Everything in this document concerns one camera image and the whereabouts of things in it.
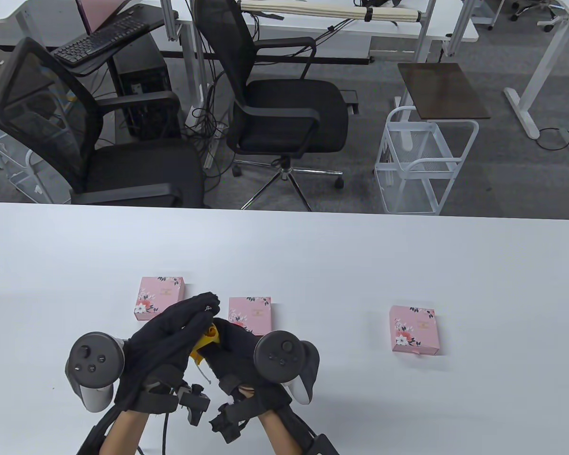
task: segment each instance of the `controller button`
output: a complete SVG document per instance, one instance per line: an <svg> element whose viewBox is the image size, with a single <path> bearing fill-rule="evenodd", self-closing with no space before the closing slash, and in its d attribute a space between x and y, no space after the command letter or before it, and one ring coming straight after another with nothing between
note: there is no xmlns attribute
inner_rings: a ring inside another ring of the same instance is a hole
<svg viewBox="0 0 569 455"><path fill-rule="evenodd" d="M82 358L87 358L89 357L90 354L91 354L91 348L88 347L87 345L81 346L78 349L78 355L80 355L80 357Z"/></svg>

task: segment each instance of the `keyboard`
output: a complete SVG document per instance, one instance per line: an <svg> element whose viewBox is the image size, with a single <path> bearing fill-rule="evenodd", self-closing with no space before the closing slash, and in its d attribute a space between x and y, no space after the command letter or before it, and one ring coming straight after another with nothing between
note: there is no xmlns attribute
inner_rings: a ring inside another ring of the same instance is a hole
<svg viewBox="0 0 569 455"><path fill-rule="evenodd" d="M135 9L120 13L108 26L66 44L54 52L54 56L67 66L74 67L96 57L109 48L130 41L150 30L150 25L133 17Z"/></svg>

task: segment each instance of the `hand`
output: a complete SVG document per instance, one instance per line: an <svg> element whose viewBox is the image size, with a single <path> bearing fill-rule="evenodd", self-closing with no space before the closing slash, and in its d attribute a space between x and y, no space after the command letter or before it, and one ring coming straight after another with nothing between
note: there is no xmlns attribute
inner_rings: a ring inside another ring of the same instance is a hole
<svg viewBox="0 0 569 455"><path fill-rule="evenodd" d="M198 352L206 359L220 382L228 377L226 382L232 390L225 392L238 401L245 397L254 400L256 409L261 413L289 405L291 397L282 385L268 381L255 367L253 354L260 337L220 318L213 319L213 324L219 332L220 343L207 345Z"/></svg>
<svg viewBox="0 0 569 455"><path fill-rule="evenodd" d="M124 371L114 403L131 409L144 379L161 365L176 367L183 377L193 347L218 312L217 295L206 292L170 306L133 334L124 345Z"/></svg>

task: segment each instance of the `chair seat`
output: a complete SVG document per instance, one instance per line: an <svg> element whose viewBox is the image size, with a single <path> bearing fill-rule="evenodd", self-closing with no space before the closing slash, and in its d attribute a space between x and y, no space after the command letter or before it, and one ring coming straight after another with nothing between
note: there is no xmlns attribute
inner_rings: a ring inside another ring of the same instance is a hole
<svg viewBox="0 0 569 455"><path fill-rule="evenodd" d="M321 116L321 125L306 153L338 152L348 136L348 109L339 89L330 82L307 79L269 79L246 87L246 100L254 108L312 108ZM251 155L295 157L311 119L267 118L245 115L237 106L230 124L242 124L238 138L243 152Z"/></svg>
<svg viewBox="0 0 569 455"><path fill-rule="evenodd" d="M159 183L179 188L183 207L204 206L204 177L198 152L181 139L103 147L89 157L88 192Z"/></svg>

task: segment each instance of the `yellow object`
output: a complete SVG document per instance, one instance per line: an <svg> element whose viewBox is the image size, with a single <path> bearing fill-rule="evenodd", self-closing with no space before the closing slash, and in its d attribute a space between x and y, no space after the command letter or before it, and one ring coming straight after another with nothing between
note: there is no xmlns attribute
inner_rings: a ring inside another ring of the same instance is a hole
<svg viewBox="0 0 569 455"><path fill-rule="evenodd" d="M204 358L202 355L198 353L198 349L200 349L201 347L205 347L209 343L219 343L219 332L217 331L217 327L215 327L215 324L211 324L209 330L206 332L206 334L202 336L202 338L200 338L200 340L198 341L198 343L196 343L196 346L194 346L194 349L192 349L192 352L190 353L190 357L194 359L194 362L196 362L197 365L200 365L200 362L202 362Z"/></svg>

